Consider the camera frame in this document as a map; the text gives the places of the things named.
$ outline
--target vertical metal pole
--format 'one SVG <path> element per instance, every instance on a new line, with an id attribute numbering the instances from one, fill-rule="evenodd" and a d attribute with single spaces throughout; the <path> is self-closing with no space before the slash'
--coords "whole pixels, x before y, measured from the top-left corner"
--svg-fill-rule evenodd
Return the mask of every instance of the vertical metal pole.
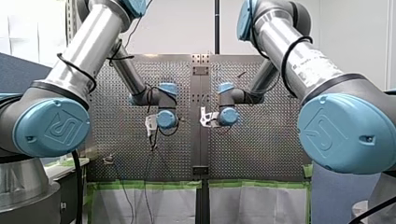
<path id="1" fill-rule="evenodd" d="M 220 54 L 220 0 L 215 0 L 215 54 Z"/>
<path id="2" fill-rule="evenodd" d="M 191 55 L 191 120 L 196 120 L 191 126 L 192 141 L 192 173 L 194 180 L 201 180 L 202 187 L 197 190 L 195 223 L 210 223 L 209 203 L 209 131 L 199 123 L 201 106 L 209 107 L 210 98 L 210 56 Z"/>

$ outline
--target perforated metal panel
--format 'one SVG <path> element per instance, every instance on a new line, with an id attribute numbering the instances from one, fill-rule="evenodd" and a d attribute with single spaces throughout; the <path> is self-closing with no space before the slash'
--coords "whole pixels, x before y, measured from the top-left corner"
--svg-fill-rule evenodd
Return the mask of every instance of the perforated metal panel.
<path id="1" fill-rule="evenodd" d="M 161 153 L 155 153 L 149 179 L 192 179 L 193 161 L 204 161 L 207 155 L 201 147 L 208 142 L 209 177 L 212 179 L 303 180 L 302 165 L 310 160 L 299 144 L 296 129 L 300 105 L 298 100 L 289 97 L 281 81 L 266 94 L 263 105 L 238 105 L 240 121 L 227 133 L 224 133 L 226 128 L 211 130 L 209 138 L 203 139 L 200 131 L 195 130 L 200 129 L 197 114 L 200 103 L 193 102 L 192 95 L 198 94 L 198 89 L 208 90 L 207 85 L 210 85 L 210 110 L 218 111 L 218 85 L 233 81 L 238 87 L 247 88 L 261 63 L 259 56 L 212 55 L 210 79 L 192 79 L 198 76 L 191 73 L 190 55 L 134 58 L 137 71 L 147 83 L 156 86 L 171 81 L 178 85 L 177 113 L 187 121 L 180 123 L 174 136 L 159 135 L 158 150 Z M 197 92 L 191 92 L 192 86 Z M 115 155 L 122 178 L 143 179 L 145 176 L 150 153 L 144 126 L 147 107 L 130 106 L 128 94 L 116 71 L 105 65 L 91 101 L 92 134 L 87 150 L 95 152 L 96 160 L 89 166 L 90 181 L 118 178 L 114 166 L 103 164 L 102 158 L 110 154 Z M 154 107 L 151 109 L 153 113 L 156 113 Z M 199 150 L 198 154 L 192 154 L 192 150 Z"/>
<path id="2" fill-rule="evenodd" d="M 247 89 L 261 64 L 259 56 L 212 56 L 211 110 L 219 110 L 220 83 L 231 81 Z M 302 165 L 309 159 L 299 144 L 296 128 L 300 105 L 289 97 L 282 80 L 266 93 L 264 104 L 236 108 L 240 121 L 231 130 L 211 131 L 210 178 L 302 180 Z"/>
<path id="3" fill-rule="evenodd" d="M 190 120 L 191 56 L 136 56 L 134 65 L 147 83 L 175 82 L 179 89 L 177 114 Z M 143 179 L 150 153 L 145 127 L 146 106 L 131 106 L 129 92 L 117 72 L 107 64 L 98 76 L 98 88 L 92 95 L 92 139 L 87 145 L 96 152 L 96 160 L 89 166 L 90 181 L 118 178 L 112 165 L 104 165 L 103 158 L 114 154 L 122 178 Z M 152 107 L 150 114 L 157 112 Z M 191 127 L 181 122 L 177 134 L 158 135 L 158 152 L 154 153 L 149 179 L 191 179 Z"/>

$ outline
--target metal bracket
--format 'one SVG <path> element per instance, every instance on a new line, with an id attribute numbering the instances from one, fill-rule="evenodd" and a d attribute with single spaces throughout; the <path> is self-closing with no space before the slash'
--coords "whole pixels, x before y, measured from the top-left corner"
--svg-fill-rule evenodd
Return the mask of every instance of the metal bracket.
<path id="1" fill-rule="evenodd" d="M 208 54 L 193 54 L 192 65 L 193 76 L 209 76 L 210 61 Z"/>
<path id="2" fill-rule="evenodd" d="M 157 115 L 150 115 L 146 117 L 145 125 L 148 131 L 148 137 L 150 137 L 155 131 L 157 131 Z"/>
<path id="3" fill-rule="evenodd" d="M 193 166 L 192 174 L 193 175 L 209 175 L 209 167 L 208 166 Z"/>
<path id="4" fill-rule="evenodd" d="M 206 128 L 220 128 L 218 123 L 219 112 L 206 113 L 206 107 L 201 107 L 201 125 Z"/>
<path id="5" fill-rule="evenodd" d="M 103 158 L 104 165 L 113 165 L 114 164 L 114 155 L 110 154 Z"/>
<path id="6" fill-rule="evenodd" d="M 67 210 L 67 203 L 61 203 L 61 213 Z"/>

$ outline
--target blue joint cap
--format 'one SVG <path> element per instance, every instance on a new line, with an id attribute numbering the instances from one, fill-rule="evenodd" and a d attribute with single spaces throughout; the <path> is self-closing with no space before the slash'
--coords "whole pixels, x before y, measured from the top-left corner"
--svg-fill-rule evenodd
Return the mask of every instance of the blue joint cap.
<path id="1" fill-rule="evenodd" d="M 225 91 L 232 90 L 234 88 L 232 82 L 223 82 L 219 85 L 219 93 L 224 93 Z"/>
<path id="2" fill-rule="evenodd" d="M 177 117 L 169 110 L 162 110 L 157 114 L 157 125 L 161 129 L 171 129 L 177 125 Z"/>
<path id="3" fill-rule="evenodd" d="M 177 84 L 175 83 L 171 83 L 171 82 L 160 83 L 158 89 L 160 89 L 161 91 L 165 91 L 169 94 L 172 94 L 173 96 L 177 96 L 178 94 Z"/>
<path id="4" fill-rule="evenodd" d="M 232 107 L 227 107 L 223 109 L 219 114 L 219 124 L 221 126 L 232 126 L 238 121 L 238 119 L 239 114 Z"/>
<path id="5" fill-rule="evenodd" d="M 250 40 L 250 31 L 251 31 L 251 14 L 255 12 L 257 6 L 257 0 L 245 0 L 244 4 L 241 7 L 241 11 L 239 12 L 239 19 L 236 26 L 236 35 L 239 40 L 248 41 Z"/>
<path id="6" fill-rule="evenodd" d="M 27 109 L 12 133 L 15 146 L 31 157 L 58 157 L 77 149 L 90 130 L 88 112 L 66 98 L 45 100 Z"/>
<path id="7" fill-rule="evenodd" d="M 330 93 L 309 101 L 298 120 L 310 158 L 328 170 L 371 175 L 396 163 L 396 128 L 376 106 L 361 98 Z"/>
<path id="8" fill-rule="evenodd" d="M 121 2 L 135 18 L 143 17 L 146 14 L 146 0 L 121 0 Z"/>

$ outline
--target label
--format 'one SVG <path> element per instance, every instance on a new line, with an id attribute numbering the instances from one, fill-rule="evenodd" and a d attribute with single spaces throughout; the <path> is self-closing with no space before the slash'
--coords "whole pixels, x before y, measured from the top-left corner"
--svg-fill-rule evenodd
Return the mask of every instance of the label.
<path id="1" fill-rule="evenodd" d="M 291 70 L 306 87 L 315 86 L 343 72 L 319 50 L 311 49 L 310 55 L 291 64 Z"/>

